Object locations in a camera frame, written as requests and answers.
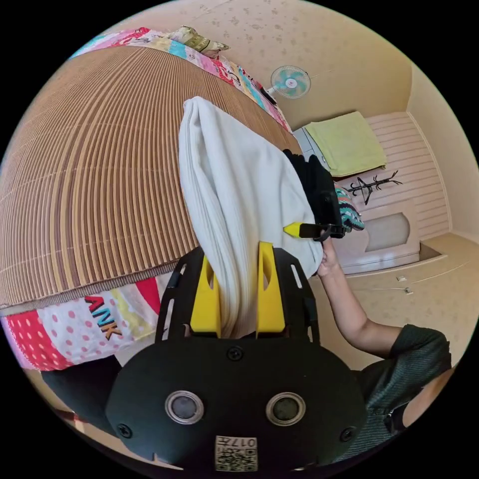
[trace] woven mat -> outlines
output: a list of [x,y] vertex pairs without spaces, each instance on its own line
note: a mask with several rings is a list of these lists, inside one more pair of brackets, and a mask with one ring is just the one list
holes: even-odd
[[166,272],[198,245],[177,165],[183,102],[196,95],[301,152],[248,97],[176,56],[123,46],[68,60],[34,99],[2,164],[1,308],[42,307],[132,282],[132,273]]

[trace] wall fan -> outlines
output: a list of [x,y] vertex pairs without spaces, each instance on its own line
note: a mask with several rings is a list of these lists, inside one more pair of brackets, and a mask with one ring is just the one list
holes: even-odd
[[286,98],[300,98],[311,86],[308,74],[297,66],[285,65],[277,68],[271,75],[271,88],[268,95],[279,93]]

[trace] label sticker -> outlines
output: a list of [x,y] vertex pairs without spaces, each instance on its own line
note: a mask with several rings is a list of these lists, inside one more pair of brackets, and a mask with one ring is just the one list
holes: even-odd
[[258,470],[256,438],[216,436],[215,467],[217,471],[246,473]]

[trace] white cloth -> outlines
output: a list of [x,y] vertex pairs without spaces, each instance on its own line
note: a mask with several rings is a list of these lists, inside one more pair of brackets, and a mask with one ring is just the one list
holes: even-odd
[[[183,107],[183,195],[198,242],[218,278],[222,335],[236,336],[236,322],[242,332],[255,329],[259,241],[294,255],[307,277],[321,263],[322,246],[283,231],[293,222],[314,223],[285,154],[203,98],[187,100]],[[245,321],[252,321],[246,329]]]

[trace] green towel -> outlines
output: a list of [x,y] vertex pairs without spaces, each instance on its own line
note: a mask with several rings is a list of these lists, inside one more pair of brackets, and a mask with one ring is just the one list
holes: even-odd
[[351,176],[386,165],[386,154],[359,111],[310,123],[305,128],[334,177]]

